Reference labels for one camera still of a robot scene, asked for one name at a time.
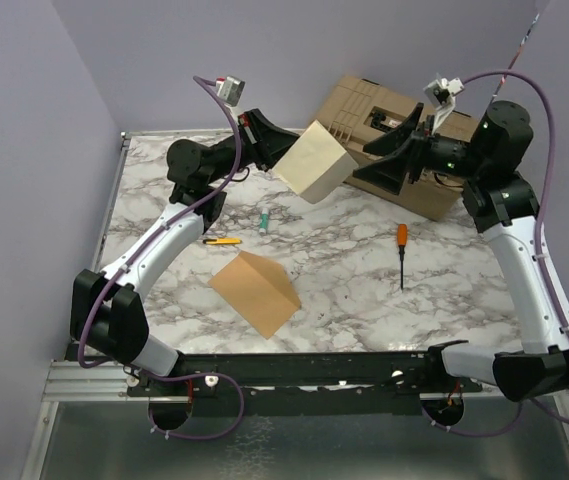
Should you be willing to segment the cream paper letter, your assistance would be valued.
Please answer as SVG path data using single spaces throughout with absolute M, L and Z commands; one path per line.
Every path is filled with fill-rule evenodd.
M 309 204 L 330 195 L 358 168 L 349 152 L 317 120 L 273 168 L 290 190 Z

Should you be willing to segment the green white glue stick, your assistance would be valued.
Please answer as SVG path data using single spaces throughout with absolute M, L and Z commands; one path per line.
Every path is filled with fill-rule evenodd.
M 258 226 L 258 233 L 260 235 L 266 235 L 268 233 L 270 219 L 270 210 L 268 208 L 263 208 L 260 214 L 260 221 Z

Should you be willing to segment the brown paper envelope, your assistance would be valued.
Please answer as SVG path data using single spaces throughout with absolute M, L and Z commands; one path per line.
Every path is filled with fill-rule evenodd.
M 284 267 L 246 251 L 241 251 L 208 284 L 265 339 L 301 308 Z

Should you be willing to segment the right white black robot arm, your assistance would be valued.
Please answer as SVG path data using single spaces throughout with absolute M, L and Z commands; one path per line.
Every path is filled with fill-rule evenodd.
M 548 251 L 541 207 L 517 168 L 533 130 L 528 112 L 492 103 L 470 141 L 436 132 L 416 105 L 398 126 L 364 145 L 376 161 L 356 178 L 397 194 L 425 170 L 463 181 L 463 205 L 496 257 L 520 324 L 519 352 L 453 343 L 423 367 L 425 383 L 445 391 L 459 377 L 494 385 L 513 402 L 569 389 L 569 301 Z

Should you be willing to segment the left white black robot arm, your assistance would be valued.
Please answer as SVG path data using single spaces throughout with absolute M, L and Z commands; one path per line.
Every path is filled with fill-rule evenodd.
M 212 146 L 174 141 L 166 154 L 173 190 L 160 217 L 118 260 L 76 276 L 72 338 L 109 360 L 150 372 L 159 392 L 178 392 L 185 380 L 180 354 L 151 334 L 143 301 L 173 260 L 220 216 L 226 195 L 213 184 L 251 167 L 271 170 L 298 137 L 252 109 L 239 115 L 232 136 Z

